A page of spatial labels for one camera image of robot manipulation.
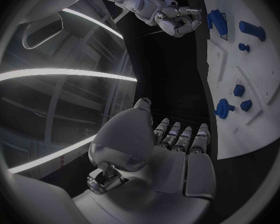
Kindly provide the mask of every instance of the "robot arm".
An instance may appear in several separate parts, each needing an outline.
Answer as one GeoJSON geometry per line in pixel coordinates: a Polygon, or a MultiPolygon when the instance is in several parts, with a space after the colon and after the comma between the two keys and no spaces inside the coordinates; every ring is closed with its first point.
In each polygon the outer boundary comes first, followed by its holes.
{"type": "Polygon", "coordinates": [[[202,22],[200,9],[178,7],[175,0],[109,0],[115,5],[135,13],[150,26],[159,27],[174,37],[194,31],[202,22]],[[188,15],[194,15],[193,21],[188,15]]]}

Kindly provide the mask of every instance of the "curved light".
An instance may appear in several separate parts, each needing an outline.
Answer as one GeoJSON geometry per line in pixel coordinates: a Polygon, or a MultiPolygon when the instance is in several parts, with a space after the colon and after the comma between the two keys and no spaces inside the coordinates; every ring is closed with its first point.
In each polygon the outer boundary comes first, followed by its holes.
{"type": "Polygon", "coordinates": [[[38,75],[94,76],[94,77],[106,77],[106,78],[113,78],[113,79],[134,81],[134,82],[137,81],[137,79],[135,79],[135,78],[113,75],[113,74],[109,74],[109,73],[84,71],[84,70],[73,70],[73,69],[55,69],[55,68],[26,69],[26,70],[9,71],[9,72],[0,74],[0,81],[12,79],[12,78],[18,78],[18,77],[38,76],[38,75]]]}
{"type": "Polygon", "coordinates": [[[97,25],[103,27],[104,29],[106,29],[106,30],[112,32],[113,34],[115,34],[116,36],[120,37],[121,39],[123,39],[123,36],[121,36],[118,32],[114,31],[113,29],[109,28],[108,26],[102,24],[102,23],[99,22],[99,21],[96,21],[95,19],[93,19],[93,18],[91,18],[91,17],[89,17],[89,16],[86,16],[86,15],[84,15],[84,14],[82,14],[82,13],[79,13],[79,12],[77,12],[77,11],[74,11],[74,10],[71,10],[71,9],[68,9],[68,8],[63,9],[62,11],[69,12],[69,13],[71,13],[71,14],[75,14],[75,15],[80,16],[80,17],[82,17],[82,18],[85,18],[85,19],[87,19],[87,20],[89,20],[89,21],[92,21],[92,22],[96,23],[97,25]]]}
{"type": "Polygon", "coordinates": [[[48,162],[48,161],[50,161],[50,160],[52,160],[54,158],[58,158],[59,156],[62,156],[62,155],[66,154],[66,153],[68,153],[68,152],[70,152],[72,150],[75,150],[75,149],[77,149],[77,148],[79,148],[79,147],[81,147],[81,146],[91,142],[95,138],[95,136],[96,135],[93,135],[93,136],[91,136],[89,138],[86,138],[86,139],[76,143],[76,144],[73,144],[73,145],[71,145],[71,146],[69,146],[67,148],[64,148],[64,149],[62,149],[60,151],[52,153],[52,154],[50,154],[48,156],[45,156],[43,158],[39,158],[39,159],[37,159],[35,161],[29,162],[29,163],[26,163],[26,164],[23,164],[23,165],[14,167],[14,168],[10,168],[10,169],[8,169],[8,171],[11,172],[11,173],[18,173],[18,172],[22,172],[24,170],[27,170],[29,168],[36,167],[36,166],[38,166],[40,164],[48,162]]]}

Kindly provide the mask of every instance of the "light strip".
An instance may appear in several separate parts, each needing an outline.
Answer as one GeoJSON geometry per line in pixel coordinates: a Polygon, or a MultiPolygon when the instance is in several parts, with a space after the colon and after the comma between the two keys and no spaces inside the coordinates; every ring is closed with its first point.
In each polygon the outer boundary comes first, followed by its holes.
{"type": "Polygon", "coordinates": [[[109,73],[95,72],[95,71],[84,71],[84,70],[73,70],[73,69],[55,69],[55,68],[44,68],[44,69],[26,69],[9,71],[0,74],[0,81],[25,77],[25,76],[38,76],[38,75],[77,75],[77,76],[94,76],[94,77],[106,77],[126,81],[134,81],[137,79],[126,76],[113,75],[109,73]]]}
{"type": "Polygon", "coordinates": [[[67,148],[64,148],[64,149],[62,149],[60,151],[52,153],[52,154],[50,154],[48,156],[45,156],[43,158],[39,158],[39,159],[37,159],[35,161],[29,162],[29,163],[26,163],[26,164],[23,164],[23,165],[14,167],[14,168],[10,168],[10,169],[8,169],[8,171],[11,172],[11,173],[18,173],[18,172],[27,170],[29,168],[36,167],[36,166],[38,166],[40,164],[48,162],[48,161],[50,161],[50,160],[52,160],[54,158],[58,158],[59,156],[62,156],[62,155],[66,154],[66,153],[68,153],[70,151],[73,151],[73,150],[75,150],[75,149],[77,149],[77,148],[79,148],[79,147],[81,147],[81,146],[91,142],[95,138],[95,136],[96,135],[91,136],[89,138],[86,138],[85,140],[82,140],[82,141],[80,141],[80,142],[78,142],[76,144],[73,144],[73,145],[71,145],[71,146],[69,146],[67,148]]]}
{"type": "Polygon", "coordinates": [[[62,11],[69,12],[69,13],[71,13],[71,14],[75,14],[75,15],[80,16],[80,17],[83,17],[83,18],[85,18],[85,19],[87,19],[87,20],[89,20],[89,21],[92,21],[92,22],[96,23],[97,25],[103,27],[104,29],[107,29],[108,31],[112,32],[112,33],[115,34],[116,36],[119,36],[121,39],[123,39],[123,36],[121,36],[118,32],[114,31],[113,29],[109,28],[108,26],[102,24],[102,23],[99,22],[99,21],[96,21],[95,19],[93,19],[93,18],[91,18],[91,17],[89,17],[89,16],[86,16],[86,15],[84,15],[84,14],[82,14],[82,13],[79,13],[79,12],[77,12],[77,11],[74,11],[74,10],[71,10],[71,9],[68,9],[68,8],[63,9],[62,11]]]}

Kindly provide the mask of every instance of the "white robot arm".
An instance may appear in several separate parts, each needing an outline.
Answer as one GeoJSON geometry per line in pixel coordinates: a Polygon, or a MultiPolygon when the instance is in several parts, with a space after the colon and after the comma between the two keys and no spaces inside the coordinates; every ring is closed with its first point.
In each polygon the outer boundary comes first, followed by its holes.
{"type": "Polygon", "coordinates": [[[175,0],[109,0],[115,5],[135,13],[136,17],[150,26],[159,25],[174,37],[194,31],[202,22],[200,9],[178,7],[175,0]]]}

